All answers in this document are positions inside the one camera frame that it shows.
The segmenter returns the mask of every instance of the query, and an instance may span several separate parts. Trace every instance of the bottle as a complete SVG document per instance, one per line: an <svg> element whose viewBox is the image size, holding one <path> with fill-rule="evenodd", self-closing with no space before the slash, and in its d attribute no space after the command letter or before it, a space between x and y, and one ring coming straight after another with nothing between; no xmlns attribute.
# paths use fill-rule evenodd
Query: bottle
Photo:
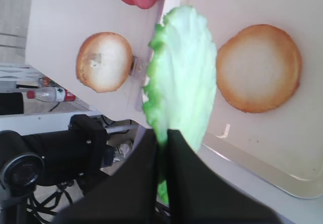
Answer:
<svg viewBox="0 0 323 224"><path fill-rule="evenodd" d="M76 96L62 87L43 87L27 91L28 99L38 99L43 102L74 101Z"/></svg>

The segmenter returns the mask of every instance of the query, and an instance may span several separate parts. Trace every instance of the camera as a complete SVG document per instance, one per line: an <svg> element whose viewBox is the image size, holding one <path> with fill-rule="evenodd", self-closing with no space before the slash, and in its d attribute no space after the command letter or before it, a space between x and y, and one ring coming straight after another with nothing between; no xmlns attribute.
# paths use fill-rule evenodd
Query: camera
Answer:
<svg viewBox="0 0 323 224"><path fill-rule="evenodd" d="M113 161L114 150L106 141L106 129L87 115L73 116L66 131L27 136L0 132L1 224L30 223L27 199L36 185L68 186L79 179L86 185L103 162Z"/></svg>

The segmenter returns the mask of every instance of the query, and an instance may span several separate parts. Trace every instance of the red bottle cap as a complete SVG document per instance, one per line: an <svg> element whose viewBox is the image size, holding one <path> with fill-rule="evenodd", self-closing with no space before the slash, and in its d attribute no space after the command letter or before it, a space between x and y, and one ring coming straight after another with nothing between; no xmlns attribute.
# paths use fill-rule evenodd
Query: red bottle cap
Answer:
<svg viewBox="0 0 323 224"><path fill-rule="evenodd" d="M34 99L35 98L35 91L32 91L32 90L27 91L27 98Z"/></svg>

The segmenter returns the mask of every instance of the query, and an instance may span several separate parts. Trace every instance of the white tray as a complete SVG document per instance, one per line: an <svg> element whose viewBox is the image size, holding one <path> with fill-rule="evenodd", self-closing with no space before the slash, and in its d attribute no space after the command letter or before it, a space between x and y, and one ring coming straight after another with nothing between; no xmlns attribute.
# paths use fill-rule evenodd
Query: white tray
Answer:
<svg viewBox="0 0 323 224"><path fill-rule="evenodd" d="M323 194L323 0L182 3L207 17L218 48L253 24L271 24L292 36L304 61L295 95L276 110L248 114L230 106L218 90L204 143L291 195Z"/></svg>

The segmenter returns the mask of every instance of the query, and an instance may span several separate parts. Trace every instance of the toasted bun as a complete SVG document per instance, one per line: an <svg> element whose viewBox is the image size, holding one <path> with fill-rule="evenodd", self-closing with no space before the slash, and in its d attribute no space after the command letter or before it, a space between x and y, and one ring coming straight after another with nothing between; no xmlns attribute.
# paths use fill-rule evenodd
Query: toasted bun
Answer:
<svg viewBox="0 0 323 224"><path fill-rule="evenodd" d="M233 107L261 113L279 107L294 94L301 70L301 54L285 31L253 25L220 48L217 84Z"/></svg>
<svg viewBox="0 0 323 224"><path fill-rule="evenodd" d="M94 34L83 42L76 60L76 76L98 93L117 90L132 64L129 42L113 32Z"/></svg>

